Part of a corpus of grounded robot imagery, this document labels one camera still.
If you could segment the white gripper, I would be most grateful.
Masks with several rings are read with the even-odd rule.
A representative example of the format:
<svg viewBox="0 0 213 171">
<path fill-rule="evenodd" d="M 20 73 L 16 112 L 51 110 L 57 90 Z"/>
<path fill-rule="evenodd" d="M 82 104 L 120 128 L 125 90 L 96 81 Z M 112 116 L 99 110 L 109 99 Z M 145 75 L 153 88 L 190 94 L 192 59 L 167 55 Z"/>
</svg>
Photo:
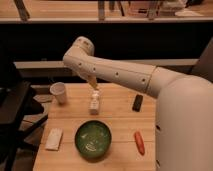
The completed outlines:
<svg viewBox="0 0 213 171">
<path fill-rule="evenodd" d="M 80 78 L 86 80 L 94 90 L 98 89 L 96 77 L 86 72 L 81 63 L 71 64 L 69 65 L 69 68 L 72 69 Z"/>
</svg>

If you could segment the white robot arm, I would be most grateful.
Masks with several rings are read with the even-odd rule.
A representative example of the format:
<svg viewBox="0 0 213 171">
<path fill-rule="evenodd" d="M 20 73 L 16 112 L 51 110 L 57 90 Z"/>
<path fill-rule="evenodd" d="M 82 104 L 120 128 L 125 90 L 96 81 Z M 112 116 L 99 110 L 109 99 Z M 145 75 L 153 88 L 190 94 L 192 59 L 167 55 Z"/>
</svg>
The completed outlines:
<svg viewBox="0 0 213 171">
<path fill-rule="evenodd" d="M 213 171 L 213 83 L 162 67 L 109 60 L 78 37 L 64 64 L 96 87 L 98 78 L 156 99 L 156 171 Z"/>
</svg>

